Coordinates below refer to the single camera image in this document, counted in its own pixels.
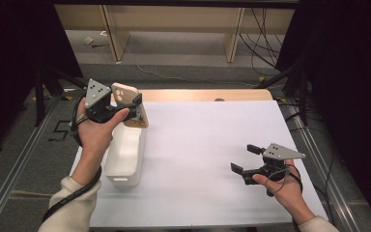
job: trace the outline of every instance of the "gray carpet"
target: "gray carpet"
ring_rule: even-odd
[[[258,85],[259,74],[251,68],[226,68],[226,67],[178,67],[178,66],[141,66],[145,71],[156,72],[165,77],[152,73],[142,72],[135,65],[88,65],[81,64],[84,73],[82,82],[94,78],[104,84],[121,82],[135,86],[138,89],[243,89],[252,88],[251,85]],[[260,73],[274,73],[274,70],[259,69]],[[180,77],[179,79],[167,79],[166,77]],[[61,81],[64,88],[75,88],[66,81]],[[283,97],[281,83],[276,83],[270,88],[275,98]],[[74,156],[77,151],[77,144],[69,135],[63,139],[63,134],[53,132],[61,120],[68,121],[71,118],[71,110],[81,91],[72,91],[66,94],[71,96],[70,101],[60,101],[50,118],[45,132],[38,143],[37,148],[29,159],[15,189],[35,193],[51,194],[60,187],[60,180],[69,174]],[[10,172],[17,156],[20,154],[36,120],[36,107],[34,105],[34,93],[25,101],[27,109],[19,111],[12,125],[6,130],[1,143],[3,151],[0,152],[0,186]],[[285,118],[291,115],[288,110],[290,106],[280,106]],[[340,183],[341,191],[347,202],[352,205],[352,210],[362,231],[371,231],[371,209],[358,190],[355,182],[347,171],[346,165],[340,162],[340,155],[335,150],[328,137],[323,120],[317,113],[317,108],[310,107],[307,114],[309,127],[312,128],[312,135],[326,160],[333,160],[332,177]],[[294,130],[296,125],[292,120],[287,122],[288,128],[293,130],[292,136],[300,152],[307,153],[299,131]],[[60,124],[58,130],[67,130],[67,124]],[[312,159],[304,160],[305,166],[313,183],[323,188],[324,180],[316,171]],[[320,199],[327,206],[327,201],[320,194]],[[0,231],[36,231],[40,224],[48,203],[48,197],[44,195],[13,195],[6,204],[0,216]],[[335,214],[337,227],[344,231],[343,225],[337,214]],[[258,228],[258,231],[294,231],[291,225],[268,226]]]

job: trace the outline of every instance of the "aluminum rail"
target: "aluminum rail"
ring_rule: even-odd
[[[289,107],[289,110],[291,113],[298,113],[298,109],[296,107]],[[309,150],[309,155],[313,159],[314,163],[317,166],[318,172],[321,175],[321,177],[326,180],[328,177],[328,195],[331,198],[332,204],[336,209],[337,214],[339,215],[339,218],[345,228],[346,231],[354,232],[354,231],[361,231],[360,227],[357,225],[357,222],[355,220],[355,216],[347,204],[345,197],[343,196],[342,192],[340,191],[338,185],[335,182],[335,179],[333,178],[332,174],[329,173],[329,167],[324,158],[322,157],[322,154],[311,134],[309,129],[307,129],[303,122],[300,120],[299,117],[294,118],[295,123],[298,128],[303,128],[303,130],[300,130],[300,135]]]
[[[31,136],[26,142],[26,145],[23,147],[22,152],[20,153],[13,168],[11,169],[11,172],[8,174],[4,184],[0,188],[0,214],[2,213],[2,210],[5,207],[8,201],[8,198],[10,197],[12,190],[16,186],[17,181],[20,178],[20,175],[25,169],[25,166],[28,163],[28,160],[32,156],[36,145],[40,141],[42,133],[47,126],[47,122],[50,119],[53,109],[56,107],[60,99],[61,99],[60,96],[53,96],[50,99],[47,105],[47,109],[46,109],[47,113],[45,117],[41,121],[41,124],[38,127],[35,127],[34,130],[32,131]]]

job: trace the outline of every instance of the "floor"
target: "floor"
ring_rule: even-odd
[[[252,56],[251,51],[247,49],[242,39],[239,41],[235,61],[227,63],[221,35],[219,34],[132,33],[123,60],[117,63],[112,59],[108,38],[104,33],[98,31],[67,31],[67,35],[71,41],[77,61],[82,66],[85,78],[102,75],[101,69],[98,72],[86,73],[84,67],[87,65],[134,67],[133,69],[143,73],[144,76],[152,75],[153,78],[160,78],[161,81],[177,78],[180,83],[183,83],[172,84],[172,88],[176,86],[184,88],[187,84],[192,86],[191,82],[200,80],[192,79],[192,76],[188,75],[171,75],[172,73],[176,74],[172,70],[167,70],[167,73],[161,73],[148,69],[151,69],[153,66],[171,67],[177,70],[193,67],[198,72],[203,73],[207,67],[219,70],[250,68],[252,76],[256,76],[255,78],[263,76],[266,80],[271,78],[273,74],[278,73],[278,71],[258,57]],[[88,37],[92,38],[93,41],[90,44],[85,44],[84,40]],[[250,35],[250,38],[248,38],[247,35],[243,35],[248,44],[256,41],[257,37],[258,35]],[[279,41],[283,42],[283,36],[269,36],[268,41],[272,49],[277,51],[281,47]],[[260,40],[260,45],[266,46],[267,44],[262,39]],[[275,60],[273,54],[265,49],[257,47],[256,51],[270,63],[272,63],[272,59],[273,61]],[[138,78],[139,84],[141,84],[141,81],[147,81],[147,79],[143,78],[143,75],[135,76],[134,78]],[[252,77],[229,80],[221,76],[218,78],[211,76],[207,81],[214,87],[221,86],[222,88],[252,88],[256,83],[259,83],[259,79],[252,80]],[[282,80],[269,88],[272,96],[276,99],[284,98],[281,92],[283,82]],[[62,84],[66,89],[73,88],[67,82]],[[0,187],[8,180],[7,177],[19,158],[19,154],[25,154],[25,147],[19,145],[29,144],[29,136],[36,130],[34,128],[34,115],[31,115],[31,111],[35,110],[33,97],[34,93],[32,91],[30,98],[25,101],[26,109],[19,111],[9,129],[3,135],[3,150],[0,152]],[[285,118],[298,112],[298,108],[291,104],[297,104],[296,100],[288,99],[286,102],[280,102],[281,112]],[[68,112],[62,111],[62,107],[65,107],[62,102],[53,107],[57,108],[56,115],[53,115],[54,118],[67,117],[65,115],[68,115]],[[309,123],[307,129],[303,127],[298,117],[287,120],[287,126],[292,132],[299,151],[312,155],[312,159],[306,159],[304,163],[312,182],[316,188],[321,189],[321,202],[326,207],[327,212],[332,212],[333,222],[340,231],[371,231],[371,209],[369,204],[355,185],[352,176],[347,171],[346,164],[341,162],[340,154],[338,154],[330,141],[323,119],[319,116],[317,107],[312,104],[312,100],[308,103],[307,117]],[[44,135],[39,139],[56,140],[57,138]],[[76,148],[72,140],[62,143],[62,146]],[[44,151],[39,143],[36,146],[26,148],[26,150],[28,149],[34,150],[34,153],[47,154],[47,151]],[[57,187],[45,187],[43,183],[50,183],[50,180],[59,179],[70,171],[70,168],[65,166],[55,173],[50,172],[54,165],[62,166],[59,163],[61,160],[73,161],[73,155],[62,156],[62,149],[60,146],[53,146],[50,153],[56,155],[53,156],[50,162],[42,162],[39,156],[31,156],[25,159],[27,166],[20,170],[21,173],[18,179],[14,181],[16,186],[14,189],[16,191],[12,193],[6,202],[2,202],[5,207],[0,212],[0,231],[34,231],[37,229],[37,226],[39,226],[37,221],[44,214],[43,206],[47,204],[50,193],[57,189]],[[50,175],[39,175],[38,173],[50,173]],[[28,189],[28,191],[22,192],[19,189]],[[329,192],[328,199],[325,198],[325,192]],[[248,231],[245,228],[224,230]],[[294,230],[292,225],[278,225],[259,227],[257,231]]]

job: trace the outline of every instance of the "person's right hand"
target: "person's right hand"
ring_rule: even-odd
[[[294,162],[287,159],[285,164],[294,165]],[[289,168],[292,174],[297,177],[300,175],[295,167]],[[286,175],[285,180],[273,182],[266,176],[256,174],[252,179],[272,192],[276,200],[291,214],[298,225],[315,217],[302,197],[300,184],[293,177]]]

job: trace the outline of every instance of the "table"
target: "table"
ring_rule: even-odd
[[[263,165],[261,157],[246,151],[248,143],[267,147],[276,142],[295,149],[267,90],[140,92],[150,123],[140,183],[116,188],[102,176],[91,218],[93,229],[264,226],[292,221],[263,187],[246,186],[230,168],[230,162],[247,169]],[[296,160],[296,166],[309,207],[328,218],[302,161]]]

